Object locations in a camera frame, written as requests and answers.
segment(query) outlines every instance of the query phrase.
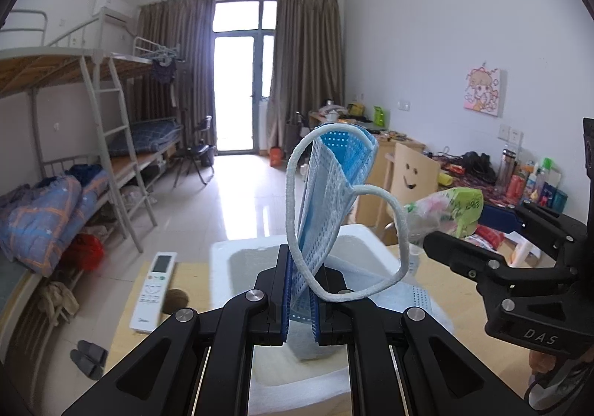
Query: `red bag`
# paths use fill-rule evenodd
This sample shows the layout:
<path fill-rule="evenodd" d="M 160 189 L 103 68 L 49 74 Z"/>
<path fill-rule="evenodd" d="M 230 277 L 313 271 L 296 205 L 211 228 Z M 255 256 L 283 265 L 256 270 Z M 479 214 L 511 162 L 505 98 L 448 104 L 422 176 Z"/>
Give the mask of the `red bag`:
<path fill-rule="evenodd" d="M 483 238 L 491 247 L 493 247 L 493 250 L 497 250 L 506 239 L 506 236 L 503 232 L 483 225 L 477 226 L 475 233 L 476 235 Z"/>
<path fill-rule="evenodd" d="M 99 238 L 88 233 L 79 233 L 64 250 L 62 259 L 80 270 L 90 271 L 99 267 L 104 255 L 105 250 Z"/>

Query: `upper bunk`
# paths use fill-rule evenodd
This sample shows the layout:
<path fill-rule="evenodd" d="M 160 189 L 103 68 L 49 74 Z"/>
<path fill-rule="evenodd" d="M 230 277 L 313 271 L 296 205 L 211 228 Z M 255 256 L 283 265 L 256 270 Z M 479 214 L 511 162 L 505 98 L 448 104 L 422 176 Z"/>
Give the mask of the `upper bunk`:
<path fill-rule="evenodd" d="M 100 80 L 111 79 L 108 59 L 113 58 L 118 77 L 128 79 L 151 71 L 154 59 L 174 57 L 179 47 L 170 49 L 141 37 L 134 37 L 133 54 L 119 54 L 102 49 L 103 30 L 106 23 L 123 27 L 131 34 L 131 17 L 107 7 L 102 7 L 90 19 L 76 25 L 50 43 L 43 45 L 47 28 L 47 15 L 40 10 L 17 9 L 13 13 L 42 16 L 43 27 L 18 26 L 0 29 L 2 32 L 40 32 L 41 44 L 34 47 L 14 47 L 0 50 L 0 98 L 30 89 L 83 82 L 80 59 L 85 58 L 87 69 L 100 65 Z M 89 43 L 90 29 L 94 29 L 92 48 Z"/>
<path fill-rule="evenodd" d="M 111 79 L 109 58 L 114 59 L 120 79 L 142 76 L 153 66 L 150 59 L 98 49 L 48 46 L 4 49 L 0 50 L 0 98 L 34 88 L 83 82 L 79 62 L 82 57 L 90 72 L 100 59 L 102 81 Z"/>

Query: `mask ear loop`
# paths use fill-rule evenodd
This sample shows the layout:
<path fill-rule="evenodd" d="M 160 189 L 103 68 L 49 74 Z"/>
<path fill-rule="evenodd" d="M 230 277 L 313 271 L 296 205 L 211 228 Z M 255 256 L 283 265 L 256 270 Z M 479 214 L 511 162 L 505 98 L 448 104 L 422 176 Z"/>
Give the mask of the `mask ear loop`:
<path fill-rule="evenodd" d="M 305 151 L 307 146 L 315 139 L 323 134 L 330 131 L 346 131 L 357 136 L 365 145 L 372 149 L 373 144 L 369 138 L 357 127 L 351 126 L 344 123 L 328 124 L 320 126 L 320 128 L 314 129 L 305 138 L 303 138 L 299 144 L 293 150 L 293 154 L 289 158 L 287 164 L 287 185 L 286 185 L 286 223 L 285 228 L 287 232 L 287 243 L 289 244 L 289 250 L 295 266 L 299 273 L 305 279 L 306 284 L 313 290 L 314 294 L 320 297 L 326 302 L 350 302 L 352 300 L 361 300 L 375 293 L 381 292 L 388 287 L 393 286 L 397 282 L 401 281 L 409 269 L 409 232 L 406 224 L 406 213 L 398 200 L 388 193 L 385 189 L 379 188 L 373 185 L 356 185 L 353 187 L 355 196 L 358 195 L 376 195 L 380 198 L 385 199 L 388 205 L 391 206 L 394 211 L 394 222 L 398 229 L 398 240 L 400 248 L 400 268 L 393 276 L 382 282 L 376 283 L 371 287 L 364 290 L 358 290 L 357 292 L 350 293 L 329 293 L 326 292 L 319 282 L 316 280 L 314 275 L 311 273 L 310 268 L 305 263 L 303 254 L 299 249 L 297 236 L 295 233 L 295 172 L 297 171 L 297 164 L 301 154 Z"/>

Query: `air conditioner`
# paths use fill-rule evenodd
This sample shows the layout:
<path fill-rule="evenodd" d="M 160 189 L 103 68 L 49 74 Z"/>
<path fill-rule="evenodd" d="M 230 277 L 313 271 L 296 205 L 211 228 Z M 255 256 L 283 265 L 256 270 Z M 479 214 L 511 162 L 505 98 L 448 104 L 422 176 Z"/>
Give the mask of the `air conditioner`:
<path fill-rule="evenodd" d="M 113 13 L 119 13 L 128 19 L 136 18 L 137 8 L 123 0 L 95 0 L 93 15 L 97 15 L 104 7 L 111 10 Z"/>

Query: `black chair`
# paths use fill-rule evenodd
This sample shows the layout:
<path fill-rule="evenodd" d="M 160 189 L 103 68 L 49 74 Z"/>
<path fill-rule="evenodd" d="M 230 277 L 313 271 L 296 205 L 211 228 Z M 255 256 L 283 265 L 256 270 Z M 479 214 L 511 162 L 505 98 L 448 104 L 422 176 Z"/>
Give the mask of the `black chair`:
<path fill-rule="evenodd" d="M 198 123 L 198 126 L 194 128 L 194 134 L 196 133 L 203 133 L 210 129 L 210 124 L 213 120 L 212 116 L 206 116 L 203 120 Z M 196 168 L 196 172 L 200 177 L 200 181 L 203 183 L 204 186 L 208 185 L 210 180 L 212 180 L 213 176 L 215 175 L 215 168 L 213 167 L 213 157 L 210 153 L 215 149 L 213 146 L 210 146 L 204 142 L 201 138 L 198 144 L 193 144 L 192 146 L 188 146 L 185 149 L 177 150 L 177 152 L 173 155 L 173 158 L 176 159 L 176 162 L 179 163 L 179 169 L 177 170 L 177 175 L 175 177 L 175 182 L 173 183 L 173 187 L 177 186 L 177 181 L 179 180 L 179 176 L 183 169 L 183 162 L 188 160 L 188 171 L 186 172 L 186 176 L 189 175 L 189 171 L 192 168 L 192 165 Z M 204 181 L 202 178 L 202 173 L 200 173 L 200 168 L 196 163 L 197 160 L 208 159 L 210 169 L 213 171 L 213 174 L 210 175 L 210 178 Z"/>

